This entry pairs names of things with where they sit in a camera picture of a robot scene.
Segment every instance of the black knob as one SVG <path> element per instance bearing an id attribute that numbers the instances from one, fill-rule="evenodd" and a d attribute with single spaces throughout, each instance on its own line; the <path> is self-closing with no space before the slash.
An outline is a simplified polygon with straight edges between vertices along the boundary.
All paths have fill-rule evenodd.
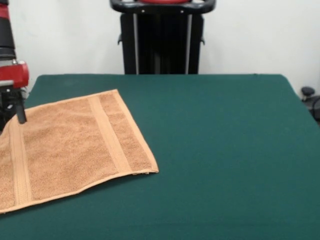
<path id="1" fill-rule="evenodd" d="M 315 94 L 315 90 L 312 87 L 305 86 L 301 89 L 302 94 L 305 97 L 311 97 L 313 94 Z"/>

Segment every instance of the black cable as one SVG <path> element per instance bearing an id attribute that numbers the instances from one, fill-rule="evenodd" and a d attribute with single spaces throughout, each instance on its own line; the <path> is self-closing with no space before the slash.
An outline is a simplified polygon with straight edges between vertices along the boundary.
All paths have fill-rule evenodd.
<path id="1" fill-rule="evenodd" d="M 315 107 L 316 107 L 316 104 L 317 104 L 319 101 L 320 101 L 320 96 L 317 97 L 317 98 L 315 99 L 315 101 L 313 102 L 313 104 L 312 104 L 312 116 L 313 116 L 314 119 L 316 119 L 316 110 L 315 110 Z"/>

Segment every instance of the towel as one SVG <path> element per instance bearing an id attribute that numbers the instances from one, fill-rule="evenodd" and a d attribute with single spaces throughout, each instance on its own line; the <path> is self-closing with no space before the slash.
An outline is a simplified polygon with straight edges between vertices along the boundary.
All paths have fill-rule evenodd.
<path id="1" fill-rule="evenodd" d="M 0 213 L 78 194 L 108 180 L 158 173 L 117 90 L 44 104 L 0 136 Z"/>

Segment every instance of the green tablecloth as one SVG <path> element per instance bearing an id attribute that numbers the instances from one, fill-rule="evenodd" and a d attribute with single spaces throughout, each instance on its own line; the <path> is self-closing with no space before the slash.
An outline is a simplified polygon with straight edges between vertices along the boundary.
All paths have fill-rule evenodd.
<path id="1" fill-rule="evenodd" d="M 320 131 L 284 77 L 46 75 L 26 105 L 110 89 L 160 173 L 0 215 L 1 240 L 320 239 Z"/>

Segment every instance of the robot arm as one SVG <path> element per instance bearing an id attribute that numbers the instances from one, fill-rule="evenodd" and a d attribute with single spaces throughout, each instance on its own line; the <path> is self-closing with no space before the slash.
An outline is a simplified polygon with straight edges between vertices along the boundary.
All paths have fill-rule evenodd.
<path id="1" fill-rule="evenodd" d="M 21 88 L 29 84 L 27 64 L 17 61 L 9 1 L 0 0 L 0 113 L 13 106 L 21 124 L 27 121 Z"/>

